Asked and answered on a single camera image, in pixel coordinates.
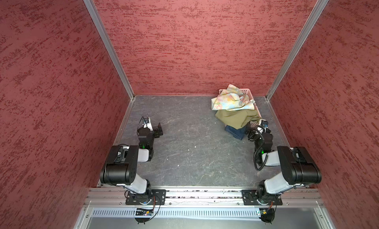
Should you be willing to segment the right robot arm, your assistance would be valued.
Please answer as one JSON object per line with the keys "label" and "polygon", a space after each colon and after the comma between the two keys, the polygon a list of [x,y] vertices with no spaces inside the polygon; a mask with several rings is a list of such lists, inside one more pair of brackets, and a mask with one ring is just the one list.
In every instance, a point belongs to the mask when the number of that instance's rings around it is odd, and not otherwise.
{"label": "right robot arm", "polygon": [[244,205],[282,205],[281,195],[293,188],[319,184],[322,174],[304,147],[278,146],[274,151],[273,135],[267,126],[256,125],[245,131],[254,143],[253,165],[256,171],[280,167],[280,173],[259,182],[255,190],[242,190]]}

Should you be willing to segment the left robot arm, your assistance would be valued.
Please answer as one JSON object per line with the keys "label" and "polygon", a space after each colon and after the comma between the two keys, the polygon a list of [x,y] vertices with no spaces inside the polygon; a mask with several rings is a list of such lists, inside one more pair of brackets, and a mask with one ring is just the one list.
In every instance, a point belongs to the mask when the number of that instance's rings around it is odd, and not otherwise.
{"label": "left robot arm", "polygon": [[137,129],[138,145],[119,144],[111,147],[100,172],[100,182],[127,189],[127,204],[153,204],[155,196],[151,184],[137,174],[137,165],[153,159],[154,140],[162,135],[161,124],[153,128],[151,122],[143,122]]}

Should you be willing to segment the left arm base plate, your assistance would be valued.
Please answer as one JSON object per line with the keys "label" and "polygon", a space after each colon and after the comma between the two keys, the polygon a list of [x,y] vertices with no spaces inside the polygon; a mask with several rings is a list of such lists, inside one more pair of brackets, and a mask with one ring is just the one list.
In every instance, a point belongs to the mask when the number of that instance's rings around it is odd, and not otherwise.
{"label": "left arm base plate", "polygon": [[126,196],[126,205],[142,205],[142,206],[160,206],[165,204],[167,190],[165,189],[151,189],[143,194],[128,192]]}

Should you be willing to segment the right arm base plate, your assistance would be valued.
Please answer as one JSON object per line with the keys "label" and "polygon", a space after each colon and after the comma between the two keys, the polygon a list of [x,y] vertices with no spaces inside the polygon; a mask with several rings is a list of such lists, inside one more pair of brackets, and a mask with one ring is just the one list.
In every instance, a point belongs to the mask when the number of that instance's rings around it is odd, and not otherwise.
{"label": "right arm base plate", "polygon": [[243,189],[242,200],[245,206],[281,206],[283,205],[280,194],[269,194],[265,191]]}

